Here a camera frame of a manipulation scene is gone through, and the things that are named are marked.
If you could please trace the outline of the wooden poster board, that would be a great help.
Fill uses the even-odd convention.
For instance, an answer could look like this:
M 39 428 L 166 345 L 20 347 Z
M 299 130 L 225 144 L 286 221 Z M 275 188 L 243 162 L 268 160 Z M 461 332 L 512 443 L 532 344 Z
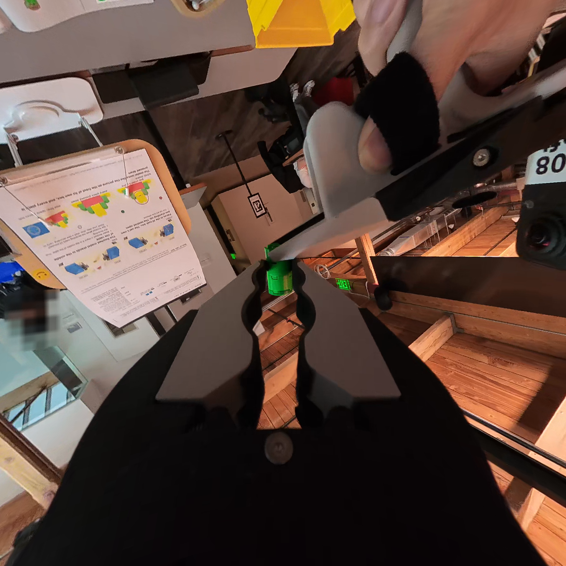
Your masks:
M 141 149 L 146 150 L 156 174 L 166 191 L 167 198 L 175 209 L 183 229 L 186 234 L 189 235 L 191 231 L 191 220 L 182 200 L 182 194 L 188 191 L 186 184 L 181 180 L 181 189 L 179 190 L 177 188 L 163 155 L 156 147 L 144 140 L 125 140 L 116 144 L 103 145 L 101 147 L 74 152 L 52 159 L 44 159 L 33 164 L 17 165 L 3 169 L 1 170 L 1 187 L 6 188 L 9 184 L 14 184 L 16 181 L 32 180 L 44 177 L 47 174 L 57 173 L 102 159 L 108 159 L 117 155 L 116 150 L 118 148 L 122 148 L 125 154 Z M 34 280 L 52 289 L 66 289 L 64 284 L 61 283 L 56 275 L 33 253 L 29 246 L 23 242 L 22 238 L 8 226 L 3 218 L 1 219 L 1 237 L 10 247 L 12 253 L 15 255 L 16 261 L 18 261 Z

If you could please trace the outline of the black steel beam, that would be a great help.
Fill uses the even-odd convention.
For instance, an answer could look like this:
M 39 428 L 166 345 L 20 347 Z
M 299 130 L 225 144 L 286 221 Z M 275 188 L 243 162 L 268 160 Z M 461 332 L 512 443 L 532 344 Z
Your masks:
M 376 256 L 372 265 L 392 291 L 565 317 L 565 272 L 524 259 Z

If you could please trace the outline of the white printed poster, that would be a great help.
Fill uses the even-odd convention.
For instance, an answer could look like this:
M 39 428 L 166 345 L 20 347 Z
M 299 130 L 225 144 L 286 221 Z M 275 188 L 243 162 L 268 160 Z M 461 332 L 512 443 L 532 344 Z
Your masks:
M 206 285 L 145 149 L 1 188 L 1 218 L 86 308 L 121 328 Z

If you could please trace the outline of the grey desk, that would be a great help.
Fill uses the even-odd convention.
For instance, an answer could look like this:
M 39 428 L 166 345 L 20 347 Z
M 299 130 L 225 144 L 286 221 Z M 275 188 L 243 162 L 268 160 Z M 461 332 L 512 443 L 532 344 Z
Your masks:
M 246 1 L 220 1 L 190 15 L 174 1 L 42 1 L 35 11 L 2 8 L 14 26 L 1 33 L 1 81 L 63 75 L 126 63 L 252 46 Z

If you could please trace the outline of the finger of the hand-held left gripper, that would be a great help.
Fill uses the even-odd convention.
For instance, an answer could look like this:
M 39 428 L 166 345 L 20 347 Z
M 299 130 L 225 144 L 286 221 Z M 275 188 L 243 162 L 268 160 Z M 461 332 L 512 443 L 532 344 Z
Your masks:
M 281 261 L 314 257 L 364 233 L 380 234 L 392 226 L 377 199 L 364 199 L 336 217 L 320 213 L 277 238 L 279 246 L 269 252 L 269 258 Z

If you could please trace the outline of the person's left hand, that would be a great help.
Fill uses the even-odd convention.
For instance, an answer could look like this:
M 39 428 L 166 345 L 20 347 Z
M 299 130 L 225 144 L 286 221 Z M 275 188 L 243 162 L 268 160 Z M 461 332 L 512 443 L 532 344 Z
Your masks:
M 461 67 L 471 90 L 498 87 L 526 58 L 559 1 L 423 1 L 409 53 L 425 70 L 437 101 Z M 406 1 L 353 1 L 358 50 L 376 76 L 400 29 Z

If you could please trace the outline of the black and white marker tag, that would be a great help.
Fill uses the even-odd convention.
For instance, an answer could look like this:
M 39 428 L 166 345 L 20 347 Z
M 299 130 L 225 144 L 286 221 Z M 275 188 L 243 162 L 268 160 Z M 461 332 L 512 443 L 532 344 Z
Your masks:
M 273 223 L 273 218 L 268 208 L 265 206 L 259 193 L 248 195 L 247 200 L 251 206 L 255 218 L 262 218 L 266 216 L 268 222 Z

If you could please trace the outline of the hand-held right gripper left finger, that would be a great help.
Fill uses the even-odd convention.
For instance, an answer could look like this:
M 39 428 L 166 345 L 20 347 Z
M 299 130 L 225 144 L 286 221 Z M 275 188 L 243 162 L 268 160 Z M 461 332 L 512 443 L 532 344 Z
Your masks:
M 264 400 L 258 335 L 266 261 L 260 260 L 203 304 L 161 385 L 159 402 L 260 413 Z

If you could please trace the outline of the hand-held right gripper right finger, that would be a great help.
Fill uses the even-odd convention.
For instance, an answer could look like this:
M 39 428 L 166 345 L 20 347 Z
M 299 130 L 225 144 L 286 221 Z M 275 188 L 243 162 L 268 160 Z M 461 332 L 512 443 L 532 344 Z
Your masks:
M 400 390 L 359 307 L 304 262 L 293 261 L 300 338 L 298 417 L 400 398 Z

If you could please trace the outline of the white chair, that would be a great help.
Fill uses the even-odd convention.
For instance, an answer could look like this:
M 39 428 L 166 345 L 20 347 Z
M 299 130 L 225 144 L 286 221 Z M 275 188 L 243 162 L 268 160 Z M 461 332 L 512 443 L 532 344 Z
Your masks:
M 90 82 L 66 77 L 1 88 L 1 144 L 39 138 L 103 120 Z

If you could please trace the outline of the black under-desk box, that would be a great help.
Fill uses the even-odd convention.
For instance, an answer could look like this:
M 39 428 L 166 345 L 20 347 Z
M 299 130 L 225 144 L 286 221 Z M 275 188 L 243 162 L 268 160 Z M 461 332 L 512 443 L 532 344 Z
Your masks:
M 210 60 L 210 52 L 180 55 L 148 66 L 95 74 L 93 80 L 103 103 L 138 97 L 151 110 L 198 95 Z

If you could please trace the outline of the green cylinder toy brick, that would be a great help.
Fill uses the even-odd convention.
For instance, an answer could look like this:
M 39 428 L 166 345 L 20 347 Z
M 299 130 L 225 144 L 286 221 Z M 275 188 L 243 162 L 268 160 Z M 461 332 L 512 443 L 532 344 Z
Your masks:
M 270 253 L 278 247 L 279 243 L 273 242 L 264 248 L 268 293 L 274 297 L 282 297 L 293 292 L 292 261 L 274 261 L 270 256 Z

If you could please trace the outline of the yellow plastic bin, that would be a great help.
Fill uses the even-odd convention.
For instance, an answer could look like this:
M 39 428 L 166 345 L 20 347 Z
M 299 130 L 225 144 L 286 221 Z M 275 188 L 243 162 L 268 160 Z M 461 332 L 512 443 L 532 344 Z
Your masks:
M 247 1 L 256 48 L 327 46 L 356 15 L 352 1 Z

